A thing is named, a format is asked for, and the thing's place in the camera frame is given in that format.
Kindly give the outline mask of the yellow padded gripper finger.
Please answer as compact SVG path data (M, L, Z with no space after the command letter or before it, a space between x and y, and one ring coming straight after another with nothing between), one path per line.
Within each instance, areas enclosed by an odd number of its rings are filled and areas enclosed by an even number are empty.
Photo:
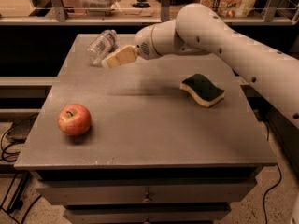
M135 46L127 45L107 55L101 64L104 68L114 68L120 65L135 62L137 57L138 54Z

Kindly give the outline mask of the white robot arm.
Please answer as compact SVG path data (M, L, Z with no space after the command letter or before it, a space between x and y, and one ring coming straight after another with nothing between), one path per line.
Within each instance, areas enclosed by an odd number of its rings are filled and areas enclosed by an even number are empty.
M113 68L139 57L213 53L227 63L292 125L299 128L299 60L242 35L210 8L183 7L171 21L139 30L134 44L108 55L102 65Z

